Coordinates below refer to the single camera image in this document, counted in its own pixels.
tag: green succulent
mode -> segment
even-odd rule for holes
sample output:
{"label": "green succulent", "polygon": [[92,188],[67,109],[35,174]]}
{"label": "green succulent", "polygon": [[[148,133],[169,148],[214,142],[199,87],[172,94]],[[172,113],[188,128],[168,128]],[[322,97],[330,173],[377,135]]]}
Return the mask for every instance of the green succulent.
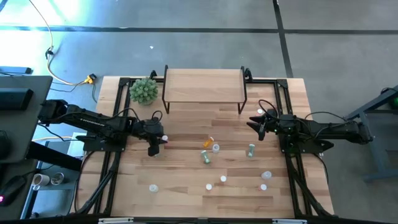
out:
{"label": "green succulent", "polygon": [[136,80],[130,87],[130,98],[141,105],[151,104],[157,98],[156,81],[149,78]]}

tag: white bottle cap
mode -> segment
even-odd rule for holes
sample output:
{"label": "white bottle cap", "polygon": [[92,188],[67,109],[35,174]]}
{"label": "white bottle cap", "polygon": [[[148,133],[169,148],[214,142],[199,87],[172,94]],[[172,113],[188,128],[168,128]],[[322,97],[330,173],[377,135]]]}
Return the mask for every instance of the white bottle cap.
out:
{"label": "white bottle cap", "polygon": [[155,184],[151,184],[151,185],[149,186],[149,191],[151,191],[151,192],[153,192],[153,193],[156,193],[156,192],[159,191],[159,188],[158,188],[158,186],[156,186]]}
{"label": "white bottle cap", "polygon": [[213,152],[217,153],[220,150],[220,146],[218,144],[213,145]]}
{"label": "white bottle cap", "polygon": [[260,185],[260,189],[261,189],[261,190],[267,190],[267,185],[261,184],[261,185]]}
{"label": "white bottle cap", "polygon": [[272,177],[272,174],[270,171],[265,171],[261,174],[261,178],[263,178],[264,180],[266,179],[270,179]]}

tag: desk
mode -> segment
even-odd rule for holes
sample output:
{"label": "desk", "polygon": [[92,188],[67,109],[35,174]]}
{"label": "desk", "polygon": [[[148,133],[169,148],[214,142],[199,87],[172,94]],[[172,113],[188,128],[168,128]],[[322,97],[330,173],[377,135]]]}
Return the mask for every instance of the desk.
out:
{"label": "desk", "polygon": [[[119,77],[104,77],[97,112],[112,115]],[[293,112],[304,117],[310,113],[303,79],[288,79]],[[159,157],[148,157],[148,143],[129,138],[122,153],[111,215],[129,217],[229,217],[292,218],[292,199],[285,158],[277,136],[267,134],[264,141],[246,125],[255,116],[258,100],[276,105],[272,86],[247,84],[248,102],[241,115],[236,105],[214,103],[174,103],[170,114],[162,105],[163,84],[159,83],[158,99],[150,106],[131,102],[140,119],[148,119],[155,110],[163,112],[162,124],[169,143]],[[220,145],[218,154],[209,153],[211,163],[203,163],[202,144],[213,137]],[[255,156],[246,157],[249,144],[255,144]],[[80,180],[78,204],[81,207],[98,185],[104,153],[96,152],[87,161]],[[324,208],[333,213],[322,163],[313,155],[303,154],[308,188]],[[273,177],[262,180],[269,170]],[[221,175],[227,176],[224,185]],[[159,192],[149,192],[149,185]],[[205,185],[213,184],[206,191]],[[258,191],[261,184],[268,189]],[[302,197],[300,208],[304,211]],[[105,189],[101,211],[108,190]]]}

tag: gray floor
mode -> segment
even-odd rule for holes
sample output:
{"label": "gray floor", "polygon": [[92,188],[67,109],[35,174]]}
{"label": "gray floor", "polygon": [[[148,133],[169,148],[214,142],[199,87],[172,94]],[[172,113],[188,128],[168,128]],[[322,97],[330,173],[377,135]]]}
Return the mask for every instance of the gray floor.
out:
{"label": "gray floor", "polygon": [[[101,27],[217,27],[275,29],[271,0],[148,0],[48,1],[37,7],[51,25]],[[286,29],[398,29],[395,0],[279,0]],[[43,26],[31,5],[9,1],[0,12],[1,24]],[[286,77],[278,34],[54,32],[57,55],[52,70],[78,82],[91,73],[148,75],[175,68],[249,67],[255,77]],[[47,74],[44,51],[49,34],[0,31],[0,62],[32,67]],[[304,78],[312,111],[345,115],[374,98],[383,87],[398,84],[396,35],[287,35],[295,78]],[[73,93],[51,91],[90,110],[95,103],[90,86]],[[319,121],[336,121],[314,116]],[[76,128],[51,129],[71,135]],[[41,129],[35,137],[48,136]],[[374,171],[367,146],[336,142],[325,153],[330,192],[337,215],[384,222],[398,221],[398,179],[366,184],[363,174]]]}

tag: wooden tabletop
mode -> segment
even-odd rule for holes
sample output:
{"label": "wooden tabletop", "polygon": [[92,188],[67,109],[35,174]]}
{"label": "wooden tabletop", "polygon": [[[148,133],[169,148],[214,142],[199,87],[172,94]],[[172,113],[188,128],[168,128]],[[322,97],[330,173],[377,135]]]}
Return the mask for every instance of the wooden tabletop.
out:
{"label": "wooden tabletop", "polygon": [[241,69],[168,69],[166,102],[242,103]]}
{"label": "wooden tabletop", "polygon": [[[112,115],[118,83],[119,77],[104,77],[97,112]],[[304,81],[288,79],[288,84],[293,112],[304,117],[310,113]],[[236,105],[205,103],[174,103],[170,114],[166,114],[161,83],[159,97],[152,105],[131,103],[130,107],[140,119],[149,119],[155,110],[163,111],[161,122],[169,143],[160,150],[159,157],[154,158],[147,155],[147,142],[129,138],[119,166],[112,216],[293,217],[287,169],[277,136],[270,133],[264,141],[258,141],[257,134],[246,125],[249,117],[256,115],[259,99],[276,105],[274,89],[262,84],[247,87],[248,102],[241,115],[237,114]],[[220,151],[209,152],[211,163],[206,165],[200,153],[203,142],[210,136],[220,145]],[[253,158],[246,157],[249,144],[256,145]],[[103,157],[103,152],[94,153],[83,169],[78,189],[79,207],[98,185]],[[308,188],[324,208],[333,213],[322,163],[310,154],[303,155],[303,163]],[[261,173],[267,170],[272,172],[272,178],[261,179]],[[222,175],[227,176],[224,184],[220,181]],[[151,193],[150,184],[158,185],[159,191]],[[212,184],[213,189],[207,191],[206,184]],[[259,191],[261,184],[266,184],[268,189]],[[304,211],[301,196],[299,200]]]}

